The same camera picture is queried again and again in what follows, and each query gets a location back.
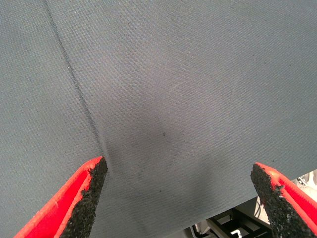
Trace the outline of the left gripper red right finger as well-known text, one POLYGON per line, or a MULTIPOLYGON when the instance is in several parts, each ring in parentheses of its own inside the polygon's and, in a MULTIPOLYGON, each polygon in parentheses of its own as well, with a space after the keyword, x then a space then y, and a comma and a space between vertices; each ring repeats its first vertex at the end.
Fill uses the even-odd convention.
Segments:
POLYGON ((255 163, 251 180, 274 238, 315 238, 317 202, 278 170, 255 163))

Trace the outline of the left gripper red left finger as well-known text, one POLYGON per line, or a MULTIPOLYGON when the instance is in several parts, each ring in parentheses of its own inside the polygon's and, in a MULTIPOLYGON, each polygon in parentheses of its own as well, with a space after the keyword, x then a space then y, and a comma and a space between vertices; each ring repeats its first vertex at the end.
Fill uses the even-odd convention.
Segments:
POLYGON ((84 163, 16 237, 88 238, 106 173, 103 156, 84 163))

